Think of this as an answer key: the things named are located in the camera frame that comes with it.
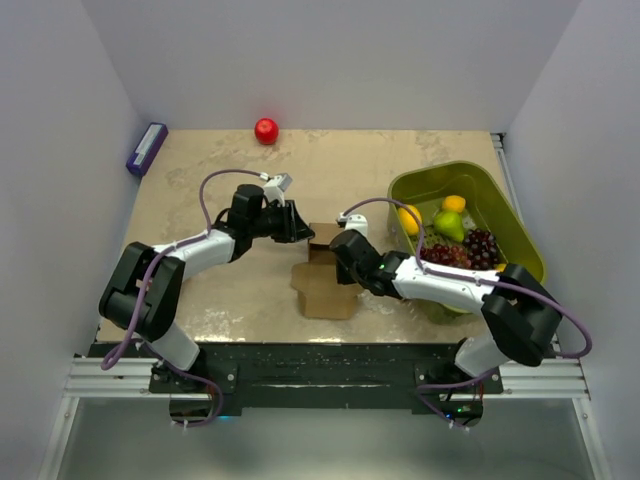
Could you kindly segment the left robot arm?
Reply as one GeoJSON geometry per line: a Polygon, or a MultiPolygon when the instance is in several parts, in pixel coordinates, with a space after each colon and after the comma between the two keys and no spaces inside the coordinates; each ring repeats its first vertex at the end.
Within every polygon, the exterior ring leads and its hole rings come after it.
{"type": "Polygon", "coordinates": [[[99,314],[125,331],[121,343],[105,355],[101,368],[113,368],[133,338],[140,338],[173,366],[171,378],[185,392],[200,390],[207,368],[196,361],[200,347],[175,320],[182,284],[212,267],[240,259],[258,238],[290,244],[314,232],[295,202],[278,187],[239,186],[229,208],[210,229],[159,246],[126,246],[99,301],[99,314]]]}

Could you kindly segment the brown cardboard box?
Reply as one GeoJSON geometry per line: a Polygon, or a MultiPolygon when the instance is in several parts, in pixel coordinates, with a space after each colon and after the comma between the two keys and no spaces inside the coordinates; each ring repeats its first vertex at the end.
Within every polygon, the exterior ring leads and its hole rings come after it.
{"type": "Polygon", "coordinates": [[[291,269],[291,287],[297,292],[300,313],[310,319],[348,320],[358,306],[363,289],[338,283],[335,255],[330,242],[342,232],[332,223],[311,223],[314,237],[307,243],[307,261],[291,269]]]}

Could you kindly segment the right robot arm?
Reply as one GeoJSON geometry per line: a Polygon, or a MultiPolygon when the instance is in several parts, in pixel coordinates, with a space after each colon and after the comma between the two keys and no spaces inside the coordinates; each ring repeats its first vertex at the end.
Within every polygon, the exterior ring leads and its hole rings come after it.
{"type": "Polygon", "coordinates": [[[404,252],[380,254],[356,230],[339,233],[329,250],[340,284],[359,284],[376,296],[453,306],[484,319],[489,331],[463,340],[445,369],[448,386],[459,393],[509,361],[540,365],[561,320],[550,304],[553,298],[520,265],[465,272],[404,252]]]}

